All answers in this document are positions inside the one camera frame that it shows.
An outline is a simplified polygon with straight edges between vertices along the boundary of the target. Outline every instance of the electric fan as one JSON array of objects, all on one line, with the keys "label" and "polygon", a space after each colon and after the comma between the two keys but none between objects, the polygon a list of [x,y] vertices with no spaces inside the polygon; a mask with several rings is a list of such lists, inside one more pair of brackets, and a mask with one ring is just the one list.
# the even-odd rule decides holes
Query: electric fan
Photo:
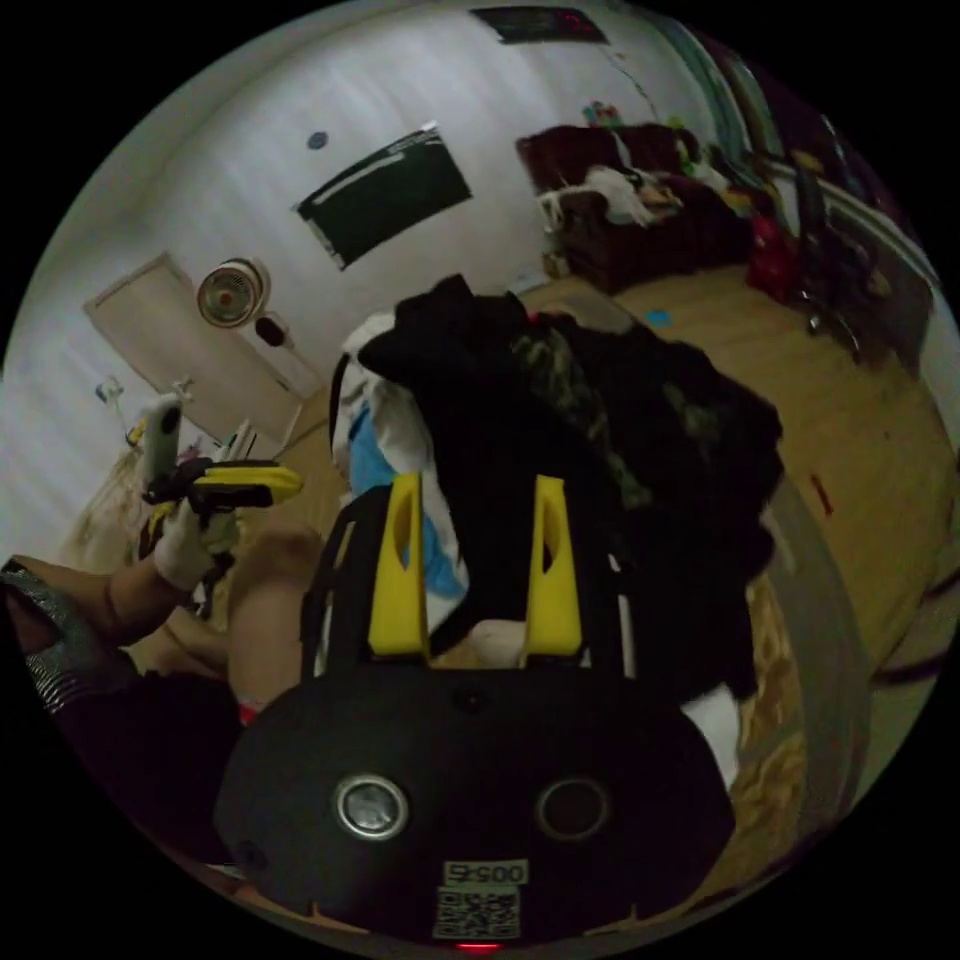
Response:
[{"label": "electric fan", "polygon": [[270,274],[259,260],[235,257],[204,277],[197,289],[197,307],[200,316],[219,330],[239,330],[252,323],[264,343],[289,351],[322,383],[317,368],[294,346],[287,325],[267,312],[270,289]]}]

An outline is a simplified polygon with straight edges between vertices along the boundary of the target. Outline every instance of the brown sofa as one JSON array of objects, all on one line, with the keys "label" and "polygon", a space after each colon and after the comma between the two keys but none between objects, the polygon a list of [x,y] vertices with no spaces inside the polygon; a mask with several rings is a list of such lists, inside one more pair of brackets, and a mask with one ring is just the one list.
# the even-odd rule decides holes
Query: brown sofa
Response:
[{"label": "brown sofa", "polygon": [[[617,134],[630,152],[631,166],[666,174],[683,209],[654,226],[619,226],[606,219],[607,201],[598,193],[561,198],[559,239],[574,273],[615,293],[672,273],[747,261],[749,220],[709,187],[683,176],[677,137],[698,160],[700,145],[693,134],[659,124],[618,127]],[[538,194],[583,183],[593,166],[623,169],[616,141],[602,128],[553,127],[518,140],[517,152]]]}]

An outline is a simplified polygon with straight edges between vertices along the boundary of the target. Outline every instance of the small blue object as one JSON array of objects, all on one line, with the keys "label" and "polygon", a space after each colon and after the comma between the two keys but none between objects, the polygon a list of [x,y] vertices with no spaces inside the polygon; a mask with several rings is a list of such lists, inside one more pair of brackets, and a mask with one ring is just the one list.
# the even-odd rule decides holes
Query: small blue object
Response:
[{"label": "small blue object", "polygon": [[[361,496],[373,487],[388,487],[397,473],[387,463],[377,444],[370,407],[364,404],[350,429],[350,488]],[[409,547],[403,562],[408,562]],[[438,597],[459,600],[467,592],[440,548],[440,538],[430,518],[423,517],[423,579],[427,590]]]},{"label": "small blue object", "polygon": [[666,310],[651,310],[645,319],[651,327],[658,330],[670,326],[670,314]]}]

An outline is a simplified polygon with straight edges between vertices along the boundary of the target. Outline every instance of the hand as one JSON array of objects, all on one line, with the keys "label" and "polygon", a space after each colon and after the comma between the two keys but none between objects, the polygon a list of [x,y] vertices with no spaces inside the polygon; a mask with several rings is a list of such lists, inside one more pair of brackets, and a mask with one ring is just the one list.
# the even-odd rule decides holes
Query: hand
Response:
[{"label": "hand", "polygon": [[167,518],[153,552],[157,572],[171,586],[193,593],[213,569],[214,556],[227,553],[240,539],[235,514],[215,513],[206,529],[190,504],[182,500]]}]

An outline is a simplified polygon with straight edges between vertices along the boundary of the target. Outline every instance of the couch cushion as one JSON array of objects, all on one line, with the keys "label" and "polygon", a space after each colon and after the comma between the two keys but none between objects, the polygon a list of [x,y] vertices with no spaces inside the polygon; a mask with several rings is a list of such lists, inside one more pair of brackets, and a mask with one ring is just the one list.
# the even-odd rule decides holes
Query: couch cushion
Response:
[{"label": "couch cushion", "polygon": [[518,140],[517,152],[538,193],[579,186],[593,166],[621,167],[616,142],[598,127],[552,127]]},{"label": "couch cushion", "polygon": [[700,159],[700,145],[689,130],[674,130],[659,123],[620,127],[617,130],[630,151],[633,165],[640,170],[682,173],[677,139],[683,140],[691,160]]}]

